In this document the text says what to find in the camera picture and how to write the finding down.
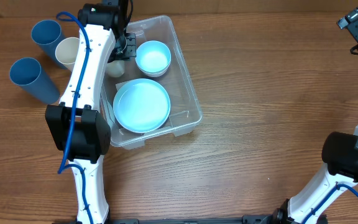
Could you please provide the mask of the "cream cup front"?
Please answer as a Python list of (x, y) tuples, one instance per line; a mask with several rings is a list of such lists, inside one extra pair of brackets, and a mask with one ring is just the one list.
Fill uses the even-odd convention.
[(106, 65), (106, 74), (113, 78), (121, 77), (125, 73), (125, 62), (115, 60)]

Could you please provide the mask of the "cream cup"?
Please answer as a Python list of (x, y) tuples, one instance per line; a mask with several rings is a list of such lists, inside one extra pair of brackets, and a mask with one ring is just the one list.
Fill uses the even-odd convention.
[(106, 74), (113, 78), (121, 77), (125, 73), (125, 62), (115, 60), (106, 65)]
[(55, 49), (55, 57), (65, 68), (73, 71), (80, 40), (77, 37), (63, 39)]

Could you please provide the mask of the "light blue bowl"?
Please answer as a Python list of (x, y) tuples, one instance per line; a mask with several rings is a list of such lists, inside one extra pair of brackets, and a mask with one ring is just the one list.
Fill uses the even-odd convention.
[(135, 62), (142, 71), (158, 72), (168, 69), (172, 61), (171, 51), (166, 44), (157, 40), (146, 41), (136, 50)]

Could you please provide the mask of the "light blue plate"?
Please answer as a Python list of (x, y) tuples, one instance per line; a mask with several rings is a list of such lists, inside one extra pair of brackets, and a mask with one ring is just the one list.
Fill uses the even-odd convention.
[(147, 133), (161, 127), (170, 114), (170, 97), (158, 82), (138, 78), (118, 89), (113, 103), (118, 123), (133, 133)]

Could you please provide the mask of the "grey bowl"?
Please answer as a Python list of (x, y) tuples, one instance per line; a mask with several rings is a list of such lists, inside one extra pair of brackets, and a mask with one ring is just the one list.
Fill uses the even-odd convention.
[(142, 73), (144, 73), (148, 77), (152, 77), (152, 78), (161, 77), (166, 72), (167, 72), (167, 69), (161, 70), (161, 71), (158, 71), (158, 72), (148, 72), (148, 71), (142, 70)]

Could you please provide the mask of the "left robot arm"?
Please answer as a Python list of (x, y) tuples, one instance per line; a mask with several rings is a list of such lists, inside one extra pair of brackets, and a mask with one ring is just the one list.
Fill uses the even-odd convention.
[(104, 193), (103, 159), (111, 128), (101, 114), (100, 97), (107, 65), (135, 57), (136, 39), (127, 32), (133, 2), (87, 3), (77, 15), (62, 11), (59, 21), (79, 27), (79, 44), (70, 81), (45, 119), (63, 157), (58, 172), (72, 170), (78, 200), (75, 223), (110, 223)]

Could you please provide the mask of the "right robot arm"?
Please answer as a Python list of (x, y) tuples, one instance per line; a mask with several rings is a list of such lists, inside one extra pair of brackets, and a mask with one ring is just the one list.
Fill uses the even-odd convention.
[(307, 185), (286, 200), (262, 223), (327, 223), (323, 212), (345, 191), (356, 197), (358, 184), (358, 125), (353, 134), (332, 132), (322, 150), (323, 165)]

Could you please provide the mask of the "white label in bin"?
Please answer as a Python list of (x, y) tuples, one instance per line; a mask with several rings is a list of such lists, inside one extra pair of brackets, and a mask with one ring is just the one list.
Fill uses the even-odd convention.
[(122, 88), (127, 82), (121, 82), (121, 83), (117, 83), (116, 84), (116, 90), (119, 90), (120, 88)]

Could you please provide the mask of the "cream cup rear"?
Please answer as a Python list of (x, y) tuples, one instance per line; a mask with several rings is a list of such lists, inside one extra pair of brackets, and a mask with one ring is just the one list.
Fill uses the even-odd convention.
[(73, 71), (80, 40), (77, 37), (63, 39), (55, 49), (55, 57), (65, 68)]

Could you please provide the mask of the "dark blue cup rear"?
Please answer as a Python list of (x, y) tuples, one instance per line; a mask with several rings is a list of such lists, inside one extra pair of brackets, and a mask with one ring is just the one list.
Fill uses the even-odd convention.
[(57, 45), (65, 39), (62, 27), (57, 21), (43, 20), (36, 23), (32, 28), (31, 38), (58, 67), (66, 69), (55, 56)]

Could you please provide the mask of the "dark blue cup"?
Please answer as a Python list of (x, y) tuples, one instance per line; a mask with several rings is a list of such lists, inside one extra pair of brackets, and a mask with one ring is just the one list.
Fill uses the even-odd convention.
[(60, 97), (57, 86), (34, 58), (25, 57), (13, 63), (9, 78), (15, 85), (47, 105), (55, 103)]
[(43, 20), (36, 23), (32, 28), (31, 38), (58, 67), (66, 69), (55, 56), (57, 45), (65, 39), (62, 27), (57, 21)]

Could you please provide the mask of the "clear plastic storage bin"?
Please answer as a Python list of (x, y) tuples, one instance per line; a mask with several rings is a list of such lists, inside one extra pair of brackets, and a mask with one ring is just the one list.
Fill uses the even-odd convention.
[(147, 77), (139, 70), (134, 59), (126, 61), (125, 73), (119, 78), (106, 75), (101, 89), (101, 112), (111, 128), (111, 145), (135, 149), (144, 146), (150, 138), (169, 133), (177, 137), (192, 132), (195, 126), (200, 124), (203, 113), (172, 20), (168, 16), (157, 16), (130, 22), (127, 31), (135, 34), (137, 46), (146, 41), (157, 40), (170, 49), (172, 61), (167, 72), (154, 80), (167, 90), (171, 110), (168, 119), (160, 128), (145, 134), (128, 131), (118, 123), (112, 107), (117, 93), (116, 84)]

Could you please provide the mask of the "dark blue cup front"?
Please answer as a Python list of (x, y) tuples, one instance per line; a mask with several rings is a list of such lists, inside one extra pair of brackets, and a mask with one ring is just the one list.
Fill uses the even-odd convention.
[(9, 78), (15, 85), (47, 105), (55, 103), (60, 97), (57, 86), (34, 58), (25, 57), (13, 63)]

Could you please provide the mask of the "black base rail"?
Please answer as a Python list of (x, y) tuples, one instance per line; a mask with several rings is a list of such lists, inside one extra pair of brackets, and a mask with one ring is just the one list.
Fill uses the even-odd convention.
[(164, 220), (138, 220), (115, 219), (107, 220), (110, 224), (258, 224), (266, 215), (244, 215), (237, 218), (195, 218), (195, 219), (164, 219)]

